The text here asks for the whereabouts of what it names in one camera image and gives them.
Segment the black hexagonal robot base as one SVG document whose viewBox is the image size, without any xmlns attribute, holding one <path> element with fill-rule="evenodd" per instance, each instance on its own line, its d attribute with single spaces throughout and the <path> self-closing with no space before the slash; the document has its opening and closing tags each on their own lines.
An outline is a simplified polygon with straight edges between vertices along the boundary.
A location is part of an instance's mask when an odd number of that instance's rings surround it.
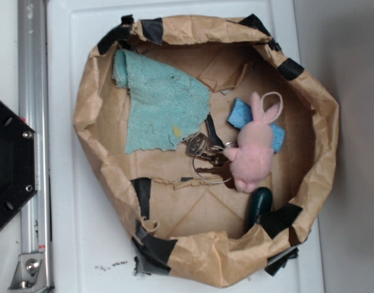
<svg viewBox="0 0 374 293">
<path fill-rule="evenodd" d="M 0 100 L 0 232 L 36 193 L 35 132 Z"/>
</svg>

